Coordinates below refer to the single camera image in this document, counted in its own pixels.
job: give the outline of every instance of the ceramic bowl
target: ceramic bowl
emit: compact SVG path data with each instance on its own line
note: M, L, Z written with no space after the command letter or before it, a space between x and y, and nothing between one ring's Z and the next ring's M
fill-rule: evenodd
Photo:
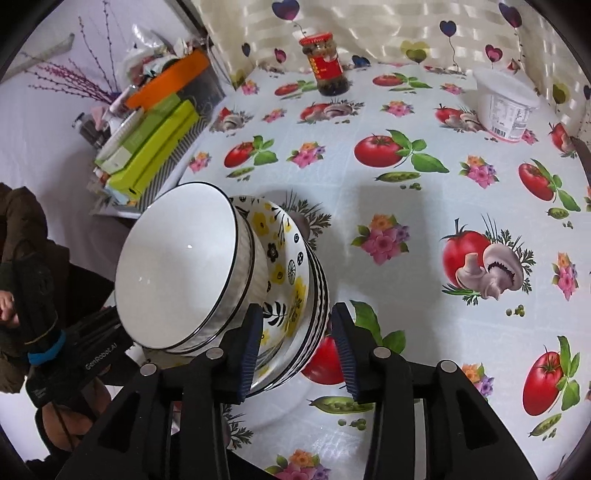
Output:
M267 386L265 391L279 387L279 385L283 385L283 383L297 375L307 365L307 363L314 356L316 349L320 345L320 342L328 326L330 318L330 296L328 283L326 281L326 276L322 266L320 265L320 262L318 262L316 255L310 248L308 250L308 255L310 257L310 263L314 265L318 296L316 301L318 305L316 315L313 317L314 332L312 335L308 335L304 348L298 354L296 359L288 366L287 370L284 371L274 382Z
M264 366L282 343L291 341L306 310L310 265L306 243L287 212L266 199L230 197L248 221L266 254L269 278L262 302L263 337L257 367Z
M266 368L255 372L249 395L267 391L298 373L316 350L328 321L330 300L326 278L316 256L306 245L310 260L310 295L303 321L291 343L284 342Z
M217 187L187 183L156 200L119 258L115 300L130 337L156 350L189 351L266 296L260 242Z

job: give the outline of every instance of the dark jacket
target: dark jacket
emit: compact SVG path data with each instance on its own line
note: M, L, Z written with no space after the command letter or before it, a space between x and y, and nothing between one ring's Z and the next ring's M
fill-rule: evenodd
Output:
M66 292L70 253L47 239L47 221L41 205L26 188L12 190L0 183L0 290L11 291L10 262L32 252L45 259L55 285L54 302L66 326ZM0 328L0 391L18 392L27 373L22 361L24 346L9 330Z

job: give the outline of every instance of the pea pod print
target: pea pod print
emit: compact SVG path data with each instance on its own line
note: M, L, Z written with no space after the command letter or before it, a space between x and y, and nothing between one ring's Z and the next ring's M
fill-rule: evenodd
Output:
M374 409L373 403L359 405L351 397L319 397L308 400L310 407L316 407L325 413L342 415L343 413L361 413Z
M230 172L226 177L229 179L237 179L238 177L242 177L243 175L252 172L254 169L255 167L239 168L238 170Z
M548 430L550 430L554 425L556 425L560 421L561 418L562 418L562 414L557 413L556 415L552 415L551 417L548 417L547 419L541 421L530 432L530 437L539 437L540 435L543 435Z
M398 183L400 181L415 180L421 174L417 171L389 171L382 173L376 178L376 181L387 181L388 183Z
M552 207L550 210L548 210L548 216L556 218L557 220L562 220L563 218L569 216L569 211L563 208Z

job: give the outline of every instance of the decorative branch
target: decorative branch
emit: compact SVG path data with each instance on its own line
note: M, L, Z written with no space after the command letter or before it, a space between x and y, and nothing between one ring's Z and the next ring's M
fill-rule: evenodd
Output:
M115 82L115 88L119 90L117 84L117 77L115 76L115 63L113 62L113 42L111 42L111 31L109 29L109 14L107 12L107 5L109 2L103 0L103 13L105 14L105 27L107 29L107 42L109 43L109 58L111 60L111 72L113 73L113 81Z
M100 66L99 59L96 57L95 53L92 51L92 48L90 48L90 45L88 45L88 40L86 39L86 33L84 32L84 23L82 23L82 17L78 17L78 23L80 24L80 33L82 34L82 39L84 40L84 44L86 45L86 48L90 52L90 55L95 60L96 65L98 66L99 70L103 74L103 78L107 82L109 89L111 91L113 91L113 87L111 86L111 83L110 83L109 79L107 78L106 72L104 71L103 67Z
M109 26L109 13L107 11L107 5L111 8L108 0L102 0L103 2L103 14L105 15L105 26L106 26L106 36L107 41L109 43L109 58L111 61L111 72L113 73L113 81L115 84L115 89L119 89L119 85L117 84L117 79L115 77L115 62L113 60L113 44L111 42L111 28ZM82 39L84 40L84 44L86 48L90 52L90 55L94 59L96 65L98 66L100 72L103 75L103 78L107 84L108 90L102 88L96 82L90 80L82 69L72 60L68 59L68 62L72 66L71 68L66 67L64 65L58 65L51 61L42 61L39 60L41 63L37 65L37 71L30 71L26 70L27 73L31 73L35 75L39 80L43 80L44 82L48 82L50 86L45 85L29 85L30 88L35 90L48 90L52 92L63 92L67 93L68 95L75 95L81 98L90 98L99 102L110 104L115 99L115 92L116 90L113 89L111 82L109 81L105 69L100 65L99 59L96 57L95 53L90 48L88 40L86 38L86 32L84 29L84 23L81 17L78 17L78 23L80 24L80 33L82 34Z

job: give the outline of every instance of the white bowl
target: white bowl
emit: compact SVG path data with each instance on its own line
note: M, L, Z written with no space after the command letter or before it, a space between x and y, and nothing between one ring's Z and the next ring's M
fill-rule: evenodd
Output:
M196 348L237 315L250 288L259 292L250 300L264 300L261 250L217 187L170 190L139 218L121 252L115 300L123 327L148 348Z

